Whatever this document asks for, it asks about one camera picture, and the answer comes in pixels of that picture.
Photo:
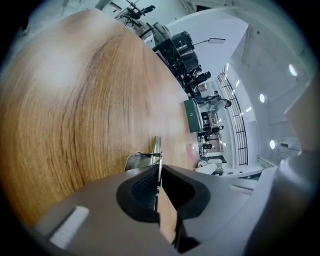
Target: wooden piece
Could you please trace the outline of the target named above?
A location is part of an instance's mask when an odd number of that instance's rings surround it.
[[[177,211],[162,187],[158,199],[158,212],[160,214],[160,231],[168,242],[172,243],[176,237]]]
[[[164,164],[194,168],[187,99],[142,40],[97,9],[42,32],[0,84],[0,182],[18,219],[33,225],[86,183],[123,172],[155,136]]]

